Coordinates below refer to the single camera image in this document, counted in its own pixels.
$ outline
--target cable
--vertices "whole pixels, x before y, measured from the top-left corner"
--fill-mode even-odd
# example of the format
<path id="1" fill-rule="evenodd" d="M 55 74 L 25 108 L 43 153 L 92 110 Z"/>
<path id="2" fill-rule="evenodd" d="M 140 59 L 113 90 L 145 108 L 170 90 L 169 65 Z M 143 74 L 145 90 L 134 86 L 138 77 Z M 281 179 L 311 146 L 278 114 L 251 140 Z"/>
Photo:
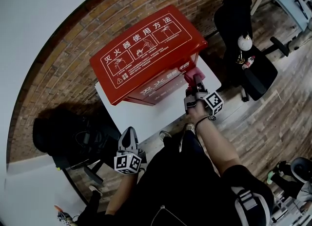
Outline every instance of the cable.
<path id="1" fill-rule="evenodd" d="M 195 124 L 195 135 L 196 135 L 196 136 L 197 136 L 197 126 L 198 126 L 198 124 L 199 124 L 200 122 L 202 122 L 203 120 L 205 120 L 205 119 L 216 120 L 216 117 L 215 117 L 215 116 L 210 116 L 210 115 L 208 115 L 208 116 L 205 116 L 205 117 L 201 118 L 199 121 L 197 121 L 197 123 Z"/>
<path id="2" fill-rule="evenodd" d="M 300 190 L 300 191 L 303 191 L 303 192 L 306 192 L 307 194 L 310 194 L 310 195 L 312 195 L 312 193 L 310 193 L 310 192 L 308 192 L 308 191 L 306 191 L 306 190 Z"/>
<path id="3" fill-rule="evenodd" d="M 60 211 L 59 214 L 60 214 L 60 216 L 61 216 L 62 218 L 66 218 L 66 216 L 64 215 L 64 213 L 63 213 L 62 211 Z"/>
<path id="4" fill-rule="evenodd" d="M 305 17 L 307 20 L 309 20 L 307 14 L 304 12 L 304 9 L 303 9 L 303 7 L 302 7 L 300 1 L 299 1 L 299 0 L 295 0 L 294 2 L 297 2 L 297 3 L 299 4 L 299 8 L 300 8 L 302 14 L 304 15 L 304 17 Z"/>
<path id="5" fill-rule="evenodd" d="M 295 47 L 296 49 L 295 50 L 297 50 L 298 48 L 300 48 L 300 47 L 302 47 L 303 45 L 306 45 L 309 41 L 311 41 L 312 40 L 312 38 L 310 38 L 309 40 L 307 40 L 305 43 L 303 43 L 302 45 L 300 45 L 299 47 Z"/>
<path id="6" fill-rule="evenodd" d="M 294 202 L 294 199 L 293 199 L 293 198 L 292 198 L 292 202 L 293 202 L 293 204 L 296 206 L 297 210 L 301 213 L 299 207 L 298 207 L 297 204 Z"/>
<path id="7" fill-rule="evenodd" d="M 79 215 L 72 217 L 72 220 L 74 220 L 74 218 L 75 218 L 75 217 L 78 217 L 78 216 L 79 216 Z"/>

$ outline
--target wooden floor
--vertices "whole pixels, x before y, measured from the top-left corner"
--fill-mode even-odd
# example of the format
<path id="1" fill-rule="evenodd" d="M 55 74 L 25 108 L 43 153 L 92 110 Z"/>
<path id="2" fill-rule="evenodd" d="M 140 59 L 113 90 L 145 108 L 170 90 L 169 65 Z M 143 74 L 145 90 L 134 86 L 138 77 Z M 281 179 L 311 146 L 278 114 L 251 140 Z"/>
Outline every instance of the wooden floor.
<path id="1" fill-rule="evenodd" d="M 297 30 L 289 17 L 271 4 L 259 8 L 252 21 L 254 44 L 259 49 L 271 44 L 271 36 L 286 42 Z M 219 35 L 208 41 L 207 54 L 222 57 L 224 45 Z M 243 164 L 262 181 L 281 160 L 312 157 L 312 41 L 289 57 L 280 58 L 280 53 L 275 52 L 268 58 L 278 69 L 278 76 L 267 93 L 258 101 L 243 103 L 240 88 L 226 88 L 220 93 L 225 106 L 215 121 L 236 147 Z M 184 115 L 165 130 L 178 132 L 188 119 Z M 157 134 L 141 144 L 148 161 L 162 147 Z M 88 186 L 93 182 L 83 170 L 69 170 L 69 174 L 88 200 L 91 195 Z M 104 179 L 99 187 L 103 192 L 100 208 L 103 210 L 122 176 L 106 166 L 98 174 Z"/>

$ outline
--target white desk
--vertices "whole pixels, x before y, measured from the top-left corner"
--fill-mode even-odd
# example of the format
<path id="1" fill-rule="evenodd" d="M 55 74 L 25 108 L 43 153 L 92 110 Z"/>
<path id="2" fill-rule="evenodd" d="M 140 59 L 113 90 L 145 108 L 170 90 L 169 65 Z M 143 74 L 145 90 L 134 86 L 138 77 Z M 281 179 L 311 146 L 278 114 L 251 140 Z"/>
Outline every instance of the white desk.
<path id="1" fill-rule="evenodd" d="M 262 0 L 257 0 L 252 8 L 251 15 L 253 15 L 260 5 Z M 304 3 L 303 0 L 299 0 L 301 3 L 301 6 L 304 10 L 304 12 L 307 14 L 308 19 L 305 18 L 303 13 L 300 10 L 299 4 L 295 3 L 295 0 L 276 0 L 278 4 L 285 10 L 285 12 L 295 21 L 295 23 L 298 25 L 298 27 L 305 31 L 305 29 L 308 26 L 308 22 L 312 16 L 312 12 L 307 6 L 306 3 Z"/>
<path id="2" fill-rule="evenodd" d="M 209 92 L 214 92 L 221 87 L 220 81 L 201 57 L 198 58 L 197 67 L 206 76 L 203 83 Z M 113 106 L 108 101 L 99 82 L 95 87 L 119 131 L 123 133 L 129 126 L 134 127 L 139 143 L 185 114 L 183 99 L 187 84 L 152 107 L 127 101 L 121 101 L 118 105 Z"/>

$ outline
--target red fire extinguisher box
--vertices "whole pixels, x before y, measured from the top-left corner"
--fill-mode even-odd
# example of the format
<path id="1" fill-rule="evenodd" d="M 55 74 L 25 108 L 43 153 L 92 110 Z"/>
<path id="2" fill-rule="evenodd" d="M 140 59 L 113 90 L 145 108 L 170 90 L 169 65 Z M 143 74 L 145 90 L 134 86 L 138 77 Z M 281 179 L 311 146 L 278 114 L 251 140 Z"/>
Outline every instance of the red fire extinguisher box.
<path id="1" fill-rule="evenodd" d="M 108 100 L 155 105 L 185 84 L 207 42 L 173 5 L 112 40 L 90 63 Z"/>

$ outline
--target hand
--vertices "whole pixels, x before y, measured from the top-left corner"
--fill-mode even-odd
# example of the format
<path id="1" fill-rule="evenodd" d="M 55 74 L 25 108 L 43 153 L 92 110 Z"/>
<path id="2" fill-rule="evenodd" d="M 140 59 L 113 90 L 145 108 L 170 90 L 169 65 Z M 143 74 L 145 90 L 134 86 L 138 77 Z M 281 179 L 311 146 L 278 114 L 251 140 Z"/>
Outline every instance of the hand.
<path id="1" fill-rule="evenodd" d="M 312 205 L 311 201 L 307 201 L 303 206 L 300 207 L 300 211 L 304 212 L 307 211 Z"/>
<path id="2" fill-rule="evenodd" d="M 196 124 L 204 116 L 207 116 L 205 110 L 205 103 L 202 100 L 196 102 L 196 106 L 188 109 L 189 115 L 191 116 L 193 124 Z"/>

